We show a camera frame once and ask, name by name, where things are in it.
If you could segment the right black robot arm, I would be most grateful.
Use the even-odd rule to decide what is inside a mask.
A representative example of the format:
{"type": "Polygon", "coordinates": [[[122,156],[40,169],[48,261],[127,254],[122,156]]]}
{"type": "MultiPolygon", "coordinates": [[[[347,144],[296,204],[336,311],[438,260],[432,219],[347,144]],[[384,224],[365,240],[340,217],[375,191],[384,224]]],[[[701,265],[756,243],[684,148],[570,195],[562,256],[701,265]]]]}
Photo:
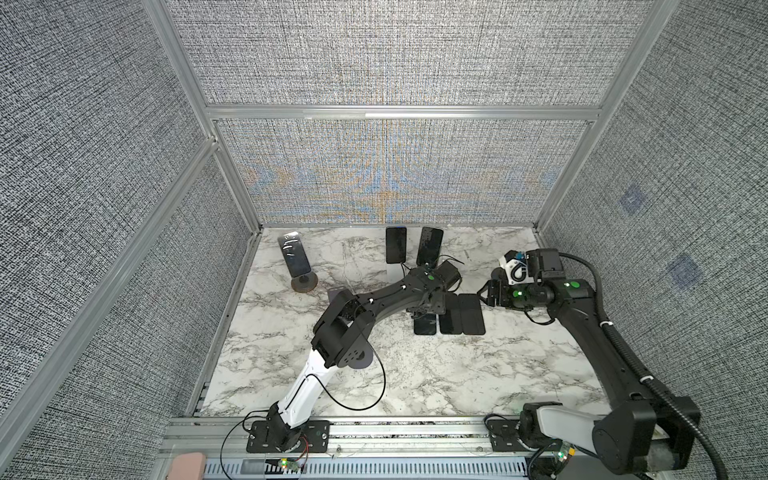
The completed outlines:
{"type": "Polygon", "coordinates": [[[687,466],[699,436],[701,412],[688,397],[674,397],[634,354],[584,280],[555,278],[510,285],[489,280],[479,291],[490,307],[527,313],[544,308],[576,340],[606,392],[603,416],[559,403],[524,406],[520,436],[531,447],[561,440],[595,454],[612,473],[640,474],[687,466]]]}

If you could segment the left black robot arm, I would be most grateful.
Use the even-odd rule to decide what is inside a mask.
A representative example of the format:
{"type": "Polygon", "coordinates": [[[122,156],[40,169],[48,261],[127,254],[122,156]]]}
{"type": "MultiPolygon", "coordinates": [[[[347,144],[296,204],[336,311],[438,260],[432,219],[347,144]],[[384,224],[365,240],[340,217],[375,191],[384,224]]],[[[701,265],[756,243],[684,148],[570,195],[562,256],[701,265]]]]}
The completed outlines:
{"type": "Polygon", "coordinates": [[[369,337],[378,321],[402,311],[443,314],[447,294],[460,281],[458,268],[446,260],[435,268],[415,267],[401,280],[373,292],[337,293],[313,327],[309,354],[297,379],[267,412],[266,443],[276,451],[292,449],[337,371],[371,364],[375,354],[369,337]]]}

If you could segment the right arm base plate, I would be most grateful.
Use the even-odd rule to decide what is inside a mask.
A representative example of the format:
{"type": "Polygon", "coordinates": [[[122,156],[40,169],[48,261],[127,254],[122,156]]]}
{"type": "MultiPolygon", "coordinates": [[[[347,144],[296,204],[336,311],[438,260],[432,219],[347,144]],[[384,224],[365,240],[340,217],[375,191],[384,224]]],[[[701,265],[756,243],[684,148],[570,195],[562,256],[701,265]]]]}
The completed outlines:
{"type": "Polygon", "coordinates": [[[518,431],[518,419],[489,417],[484,421],[488,431],[491,449],[496,453],[528,452],[529,448],[521,441],[518,431]]]}

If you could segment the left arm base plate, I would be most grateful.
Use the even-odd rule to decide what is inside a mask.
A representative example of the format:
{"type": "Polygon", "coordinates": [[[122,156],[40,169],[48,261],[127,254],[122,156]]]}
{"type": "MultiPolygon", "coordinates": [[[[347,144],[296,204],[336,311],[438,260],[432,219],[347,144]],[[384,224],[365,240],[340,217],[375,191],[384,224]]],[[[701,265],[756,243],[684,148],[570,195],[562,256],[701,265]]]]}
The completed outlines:
{"type": "Polygon", "coordinates": [[[331,425],[331,422],[325,420],[310,420],[300,427],[287,430],[285,427],[273,425],[266,420],[254,421],[248,430],[249,435],[245,450],[252,454],[288,453],[298,455],[305,451],[326,453],[331,425]]]}

